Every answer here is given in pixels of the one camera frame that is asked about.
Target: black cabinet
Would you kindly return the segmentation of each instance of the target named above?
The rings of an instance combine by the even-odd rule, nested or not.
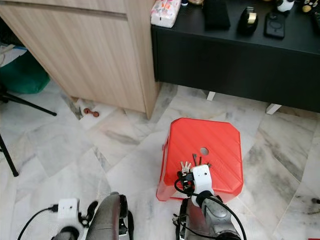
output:
[[[181,7],[173,28],[152,26],[155,79],[320,112],[320,36],[295,6],[283,40],[263,35],[273,4],[227,0],[229,30],[206,30],[201,7]],[[259,16],[252,36],[236,31],[243,9]]]

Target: black phone case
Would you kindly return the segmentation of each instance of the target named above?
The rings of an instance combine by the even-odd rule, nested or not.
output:
[[[270,18],[270,13],[265,16],[264,34],[268,37],[283,39],[285,37],[286,17],[279,13],[272,13],[276,19]]]

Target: tripod leg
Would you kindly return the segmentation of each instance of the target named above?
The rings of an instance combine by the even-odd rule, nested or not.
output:
[[[17,96],[14,96],[14,95],[9,94],[9,93],[4,93],[3,96],[4,96],[6,99],[10,100],[10,101],[13,101],[13,102],[16,102],[16,103],[19,103],[19,104],[23,104],[23,105],[30,106],[30,107],[32,107],[32,108],[38,109],[38,110],[43,111],[43,112],[45,112],[45,113],[47,113],[47,114],[50,114],[50,115],[52,115],[52,116],[57,116],[57,114],[56,114],[55,112],[53,112],[53,111],[49,111],[49,110],[47,110],[47,109],[45,109],[45,108],[43,108],[43,107],[40,107],[40,106],[38,106],[38,105],[35,105],[35,104],[33,104],[33,103],[29,102],[29,101],[23,100],[23,99],[21,99],[21,98],[19,98],[19,97],[17,97]]]
[[[6,161],[7,161],[8,164],[9,164],[9,167],[11,168],[11,171],[12,171],[12,173],[13,173],[13,176],[14,176],[14,177],[19,176],[19,173],[17,172],[14,163],[12,162],[12,159],[11,159],[11,157],[10,157],[10,154],[9,154],[8,150],[7,150],[7,147],[6,147],[6,145],[5,145],[5,142],[4,142],[4,140],[2,139],[2,137],[1,137],[1,134],[0,134],[0,148],[1,148],[1,152],[3,152],[3,154],[4,154],[4,156],[5,156]]]

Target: wooden cabinet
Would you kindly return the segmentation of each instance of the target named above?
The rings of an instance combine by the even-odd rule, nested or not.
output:
[[[2,2],[1,17],[71,97],[152,114],[159,88],[148,7],[137,15],[126,14],[125,0],[20,1]]]

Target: white robot part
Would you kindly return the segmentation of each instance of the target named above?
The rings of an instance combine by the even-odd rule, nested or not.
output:
[[[78,239],[84,234],[84,227],[79,222],[79,199],[61,199],[58,205],[58,233],[65,227],[74,227],[79,232]]]
[[[191,172],[193,173],[194,178],[194,193],[200,194],[203,191],[210,191],[212,195],[215,195],[214,190],[212,189],[212,179],[209,171],[208,165],[199,165],[195,166],[191,169]],[[191,200],[192,203],[199,207],[197,201],[197,197],[192,196]]]
[[[295,1],[294,0],[277,0],[276,1],[276,9],[279,12],[286,12],[290,11],[292,7],[294,6]]]

